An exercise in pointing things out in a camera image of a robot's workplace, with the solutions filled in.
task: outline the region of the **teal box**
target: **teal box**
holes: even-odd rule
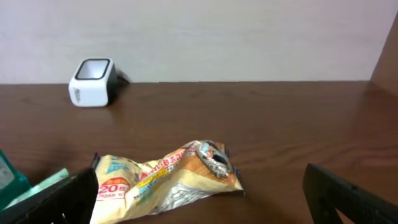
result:
[[[27,178],[13,168],[0,150],[0,213],[14,198],[30,188]]]

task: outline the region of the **food package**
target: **food package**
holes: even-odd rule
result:
[[[220,192],[243,190],[223,144],[192,141],[145,163],[117,156],[93,161],[99,188],[91,224],[155,215]]]

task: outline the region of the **green object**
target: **green object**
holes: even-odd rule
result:
[[[20,196],[18,196],[17,198],[15,198],[6,208],[11,207],[11,206],[15,205],[16,203],[19,203],[37,193],[39,193],[40,191],[46,189],[47,187],[50,187],[51,185],[57,183],[58,181],[66,178],[68,176],[69,176],[68,171],[65,168],[63,168],[61,171],[57,172],[56,174],[52,175],[51,177],[49,177],[43,181],[41,181],[41,183],[35,185],[34,187],[29,189],[25,193],[23,193]]]
[[[30,188],[27,178],[13,168],[0,150],[0,211]]]

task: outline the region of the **white electronic device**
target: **white electronic device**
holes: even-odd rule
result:
[[[70,80],[70,99],[81,107],[106,106],[116,97],[117,85],[112,59],[89,58],[82,61]]]

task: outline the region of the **table surface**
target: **table surface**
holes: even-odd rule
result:
[[[311,223],[309,162],[398,202],[398,100],[367,82],[132,83],[105,108],[73,106],[67,85],[0,85],[0,103],[0,148],[33,184],[95,152],[144,162],[194,139],[229,146],[245,197],[134,223]]]

